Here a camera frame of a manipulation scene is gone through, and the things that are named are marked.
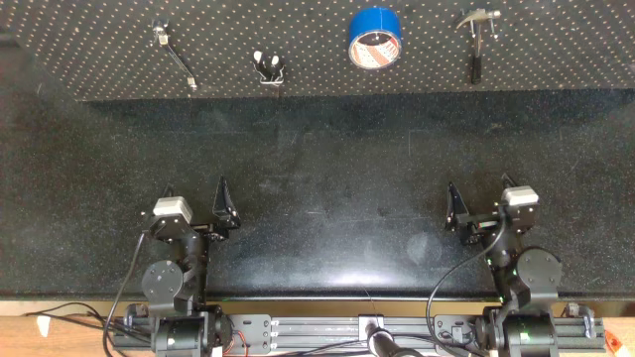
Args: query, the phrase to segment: hanging tool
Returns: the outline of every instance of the hanging tool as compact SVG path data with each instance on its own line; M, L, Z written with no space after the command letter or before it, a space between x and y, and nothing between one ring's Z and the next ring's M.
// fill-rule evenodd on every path
M498 39L498 35L494 30L494 19L500 18L499 10L486 11L485 9L476 9L474 11L470 11L465 15L463 10L461 12L461 17L456 20L456 29L460 29L464 24L469 23L469 29L472 37L474 38L474 59L472 60L472 75L471 80L472 84L480 83L481 76L481 60L480 60L480 46L481 46L481 26L485 23L489 22L492 35L494 35L494 39Z
M159 45L166 50L170 57L179 65L179 68L186 73L188 76L188 85L190 86L192 91L196 91L198 86L196 85L196 80L194 79L193 74L191 74L190 69L183 63L183 61L179 58L175 50L170 45L170 35L168 35L168 21L165 23L161 20L155 20L152 23L152 31L155 34L155 40L152 42L155 43L159 41Z
M268 68L265 54L256 51L254 53L254 68L260 74L260 84L280 86L280 84L285 81L285 75L283 73L285 65L282 64L278 56L271 58L271 68Z

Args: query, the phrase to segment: black tabletop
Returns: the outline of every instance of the black tabletop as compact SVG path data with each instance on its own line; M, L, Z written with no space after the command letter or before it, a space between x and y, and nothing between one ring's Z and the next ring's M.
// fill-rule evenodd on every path
M424 298L480 249L443 231L447 183L488 211L503 173L541 198L525 244L563 260L562 297L635 298L633 90L81 104L27 82L0 83L2 298L112 298L140 212L171 183L204 221L220 175L243 226L210 298ZM168 254L143 247L128 298ZM440 292L493 295L483 262Z

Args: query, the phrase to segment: hammer head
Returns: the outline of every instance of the hammer head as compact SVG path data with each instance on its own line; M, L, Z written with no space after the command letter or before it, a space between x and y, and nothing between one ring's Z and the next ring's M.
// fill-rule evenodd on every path
M498 18L500 18L499 10L487 11L485 9L476 9L458 18L458 20L456 20L455 22L456 29L458 30L461 26L463 26L464 24L470 21L485 22L491 19L498 19Z

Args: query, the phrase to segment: orange object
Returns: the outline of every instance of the orange object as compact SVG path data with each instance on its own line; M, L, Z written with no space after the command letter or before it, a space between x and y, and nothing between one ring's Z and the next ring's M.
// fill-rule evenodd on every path
M631 355L628 349L626 349L626 346L624 346L614 334L609 331L604 331L604 336L608 349L613 352L615 357L629 357Z

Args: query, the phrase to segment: wooden surface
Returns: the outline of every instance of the wooden surface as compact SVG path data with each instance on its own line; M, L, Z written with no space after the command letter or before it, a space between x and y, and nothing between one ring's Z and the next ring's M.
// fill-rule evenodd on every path
M605 318L604 325L631 352L635 351L635 318ZM35 317L0 317L0 356L89 357L103 355L101 332L98 330L52 320L49 336L43 337ZM153 356L149 352L126 352L126 355ZM585 357L610 355L610 353L583 354Z

